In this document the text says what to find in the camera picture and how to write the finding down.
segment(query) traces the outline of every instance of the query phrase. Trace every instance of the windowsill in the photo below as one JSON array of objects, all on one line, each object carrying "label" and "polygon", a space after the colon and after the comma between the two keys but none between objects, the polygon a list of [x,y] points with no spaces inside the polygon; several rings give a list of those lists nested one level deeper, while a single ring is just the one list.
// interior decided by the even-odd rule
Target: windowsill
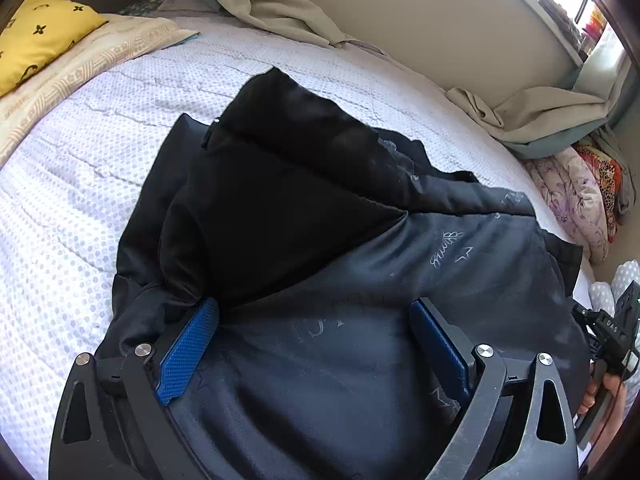
[{"label": "windowsill", "polygon": [[537,14],[537,16],[545,23],[549,31],[556,37],[556,40],[564,47],[569,57],[571,57],[572,61],[575,63],[577,67],[582,66],[582,60],[575,49],[571,46],[571,44],[566,40],[566,38],[562,35],[560,28],[556,25],[556,22],[549,16],[545,9],[536,1],[536,0],[522,0],[525,2],[533,12]]}]

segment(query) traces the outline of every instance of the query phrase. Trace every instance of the blue gripper pad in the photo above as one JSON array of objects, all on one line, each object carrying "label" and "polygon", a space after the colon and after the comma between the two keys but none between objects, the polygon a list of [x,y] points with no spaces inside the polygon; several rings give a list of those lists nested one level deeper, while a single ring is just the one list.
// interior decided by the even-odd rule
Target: blue gripper pad
[{"label": "blue gripper pad", "polygon": [[206,300],[182,329],[160,363],[156,394],[163,406],[187,389],[189,381],[216,333],[220,310],[215,300]]},{"label": "blue gripper pad", "polygon": [[409,307],[409,326],[444,393],[466,406],[473,395],[468,368],[440,322],[421,300],[415,300]]}]

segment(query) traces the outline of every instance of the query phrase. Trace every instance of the black puffer jacket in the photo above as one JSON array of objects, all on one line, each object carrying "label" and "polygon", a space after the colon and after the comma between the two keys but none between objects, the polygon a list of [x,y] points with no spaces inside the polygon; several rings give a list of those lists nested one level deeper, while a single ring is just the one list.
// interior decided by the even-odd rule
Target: black puffer jacket
[{"label": "black puffer jacket", "polygon": [[428,296],[475,344],[549,352],[575,413],[580,249],[525,196],[433,168],[276,69],[209,128],[182,116],[122,235],[97,358],[203,298],[220,326],[168,409],[212,478],[413,479],[447,439],[408,327]]}]

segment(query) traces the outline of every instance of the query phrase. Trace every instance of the white wall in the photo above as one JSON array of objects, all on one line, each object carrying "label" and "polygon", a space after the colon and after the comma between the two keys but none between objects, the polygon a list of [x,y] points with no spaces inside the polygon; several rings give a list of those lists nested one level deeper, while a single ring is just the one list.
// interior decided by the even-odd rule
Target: white wall
[{"label": "white wall", "polygon": [[620,226],[616,240],[609,247],[609,256],[593,267],[596,279],[602,282],[611,282],[619,264],[640,260],[640,93],[614,131],[631,167],[639,195],[628,222]]},{"label": "white wall", "polygon": [[522,0],[311,1],[344,32],[490,105],[521,88],[554,85],[575,67]]}]

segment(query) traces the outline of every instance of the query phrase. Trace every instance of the white bedsheet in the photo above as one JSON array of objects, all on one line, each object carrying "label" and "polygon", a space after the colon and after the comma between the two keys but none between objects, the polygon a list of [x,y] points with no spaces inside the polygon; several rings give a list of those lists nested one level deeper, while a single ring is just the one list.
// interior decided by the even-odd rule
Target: white bedsheet
[{"label": "white bedsheet", "polygon": [[[526,193],[540,225],[568,240],[520,163],[422,76],[353,45],[296,43],[221,16],[174,19],[202,35],[94,78],[0,171],[0,433],[36,480],[73,359],[110,322],[117,243],[162,140],[182,112],[210,123],[273,65],[361,121],[420,139],[440,170]],[[581,272],[584,305],[587,285]]]}]

